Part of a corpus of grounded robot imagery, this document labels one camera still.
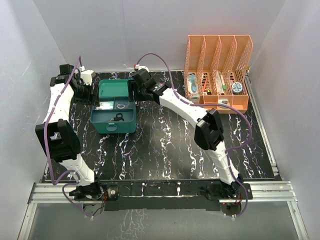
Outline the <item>black handled scissors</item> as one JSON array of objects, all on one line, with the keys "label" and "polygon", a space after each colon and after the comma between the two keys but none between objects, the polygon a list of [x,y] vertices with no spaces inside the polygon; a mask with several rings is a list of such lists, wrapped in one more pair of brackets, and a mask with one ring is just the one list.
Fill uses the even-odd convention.
[{"label": "black handled scissors", "polygon": [[124,121],[124,117],[123,117],[123,114],[122,113],[117,113],[115,115],[115,117],[109,119],[107,122],[118,122],[118,121]]}]

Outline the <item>white blue bandage box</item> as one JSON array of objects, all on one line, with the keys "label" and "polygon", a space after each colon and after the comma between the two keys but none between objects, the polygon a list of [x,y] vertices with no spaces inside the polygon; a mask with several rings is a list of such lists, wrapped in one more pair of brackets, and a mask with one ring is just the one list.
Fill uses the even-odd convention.
[{"label": "white blue bandage box", "polygon": [[114,102],[113,101],[103,101],[99,103],[99,107],[96,108],[97,110],[113,110],[114,109]]}]

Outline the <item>blue divided tray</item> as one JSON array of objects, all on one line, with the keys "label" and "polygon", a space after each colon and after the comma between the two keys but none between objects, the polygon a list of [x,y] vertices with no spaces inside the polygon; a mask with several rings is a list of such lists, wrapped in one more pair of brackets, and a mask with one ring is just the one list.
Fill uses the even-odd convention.
[{"label": "blue divided tray", "polygon": [[[90,121],[92,123],[106,123],[108,120],[115,117],[117,113],[123,114],[123,122],[129,123],[136,119],[136,105],[134,102],[130,102],[127,97],[109,97],[99,100],[99,102],[114,102],[114,107],[110,110],[99,110],[97,109],[98,106],[94,106],[90,115]],[[117,103],[127,103],[127,108],[117,109]]]}]

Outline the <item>clear bag with rubber bands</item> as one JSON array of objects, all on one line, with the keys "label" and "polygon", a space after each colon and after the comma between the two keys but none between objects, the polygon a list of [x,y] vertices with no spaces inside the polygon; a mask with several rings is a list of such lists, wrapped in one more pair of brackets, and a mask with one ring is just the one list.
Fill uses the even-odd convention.
[{"label": "clear bag with rubber bands", "polygon": [[128,107],[128,104],[126,102],[118,102],[116,104],[116,108],[119,110],[126,109],[127,107]]}]

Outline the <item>green medicine kit box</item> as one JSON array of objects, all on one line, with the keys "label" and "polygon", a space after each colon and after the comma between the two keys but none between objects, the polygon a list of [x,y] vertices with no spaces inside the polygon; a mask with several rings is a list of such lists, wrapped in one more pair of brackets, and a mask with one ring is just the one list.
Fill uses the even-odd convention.
[{"label": "green medicine kit box", "polygon": [[103,79],[98,85],[99,106],[90,122],[100,134],[131,134],[136,131],[137,108],[129,100],[128,79]]}]

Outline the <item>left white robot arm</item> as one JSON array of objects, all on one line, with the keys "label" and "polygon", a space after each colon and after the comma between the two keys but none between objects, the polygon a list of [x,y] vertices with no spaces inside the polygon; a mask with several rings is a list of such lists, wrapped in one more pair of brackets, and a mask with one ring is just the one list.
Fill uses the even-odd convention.
[{"label": "left white robot arm", "polygon": [[69,123],[70,107],[76,102],[87,106],[98,106],[98,90],[93,85],[94,70],[62,64],[59,75],[51,78],[50,102],[42,124],[35,127],[35,134],[47,156],[48,165],[52,161],[66,168],[76,180],[76,189],[70,196],[76,200],[98,200],[103,195],[95,172],[88,167],[81,155],[80,140]]}]

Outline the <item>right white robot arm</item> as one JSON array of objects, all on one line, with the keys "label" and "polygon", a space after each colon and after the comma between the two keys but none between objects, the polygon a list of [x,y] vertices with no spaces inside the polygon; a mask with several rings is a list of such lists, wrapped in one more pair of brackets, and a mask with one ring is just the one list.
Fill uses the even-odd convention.
[{"label": "right white robot arm", "polygon": [[220,114],[207,110],[181,96],[169,82],[156,81],[146,67],[138,67],[128,83],[129,99],[136,102],[152,101],[166,107],[194,127],[194,141],[207,152],[218,169],[223,195],[233,199],[241,192],[243,178],[228,158]]}]

